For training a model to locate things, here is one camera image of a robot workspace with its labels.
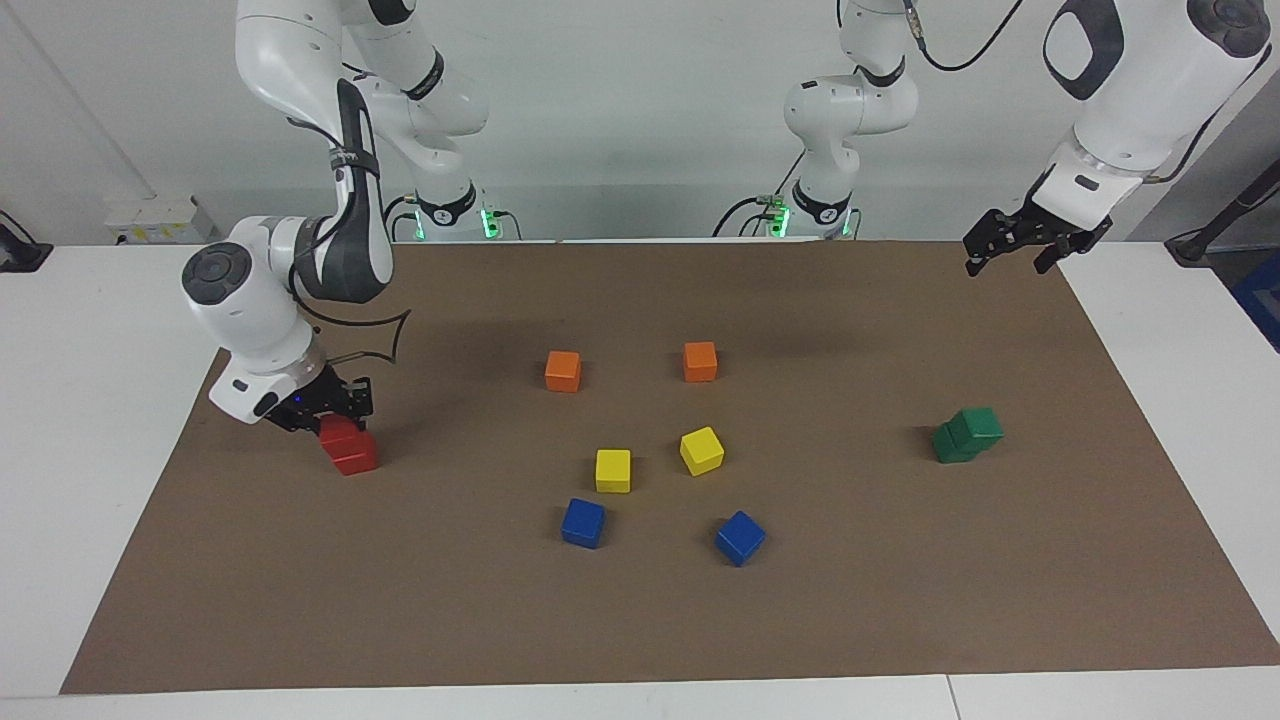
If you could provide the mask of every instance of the brown table surface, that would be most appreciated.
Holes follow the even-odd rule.
[[[383,468],[201,397],[67,693],[1280,664],[1070,288],[955,245],[422,246]],[[340,355],[389,332],[325,328]],[[686,341],[722,378],[681,380]],[[541,388],[582,352],[579,395]],[[215,365],[210,377],[220,369]],[[992,406],[968,465],[929,432]],[[681,434],[727,460],[690,478]],[[596,448],[636,456],[595,496]],[[563,543],[570,498],[604,544]],[[736,569],[736,510],[769,533]]]

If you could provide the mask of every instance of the green cube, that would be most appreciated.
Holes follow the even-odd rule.
[[[991,407],[965,407],[946,425],[960,452],[977,455],[996,446],[1005,430]]]
[[[956,441],[951,437],[950,424],[933,432],[933,451],[938,454],[938,462],[943,465],[969,462],[978,456],[977,452],[963,452],[956,447]]]

